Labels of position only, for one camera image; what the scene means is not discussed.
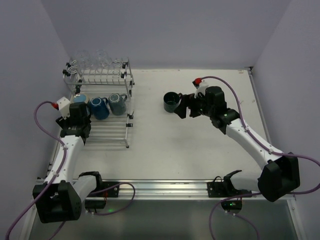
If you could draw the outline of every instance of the wire rack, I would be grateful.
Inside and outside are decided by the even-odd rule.
[[[111,94],[126,94],[127,113],[121,116],[110,115],[105,120],[97,120],[91,116],[91,131],[86,146],[96,143],[121,143],[129,148],[128,131],[133,127],[134,108],[132,104],[134,76],[129,59],[116,59],[112,67],[97,71],[87,69],[78,73],[72,60],[67,62],[63,70],[63,79],[72,96],[77,93],[86,94],[89,99],[95,97],[108,98]]]

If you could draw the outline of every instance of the red cable connector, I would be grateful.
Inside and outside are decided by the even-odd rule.
[[[51,103],[51,106],[54,107],[55,109],[59,110],[59,105],[56,102]]]
[[[198,77],[194,80],[194,83],[197,85],[199,85],[201,82],[202,82],[202,79],[200,77]]]

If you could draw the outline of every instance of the blue mug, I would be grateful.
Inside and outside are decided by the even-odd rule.
[[[91,112],[97,120],[104,120],[109,116],[110,112],[107,108],[107,104],[108,99],[106,97],[95,97],[91,99]]]

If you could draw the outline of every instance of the gray mug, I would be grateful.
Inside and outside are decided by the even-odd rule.
[[[109,106],[113,115],[120,116],[126,113],[126,103],[128,96],[126,94],[112,93],[109,96]]]

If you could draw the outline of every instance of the teal mug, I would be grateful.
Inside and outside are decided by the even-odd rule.
[[[112,93],[109,96],[109,106],[113,115],[120,116],[126,113],[126,100],[128,96],[126,94]]]
[[[109,117],[109,109],[107,107],[108,99],[106,97],[94,97],[90,101],[92,114],[97,120],[104,120]]]

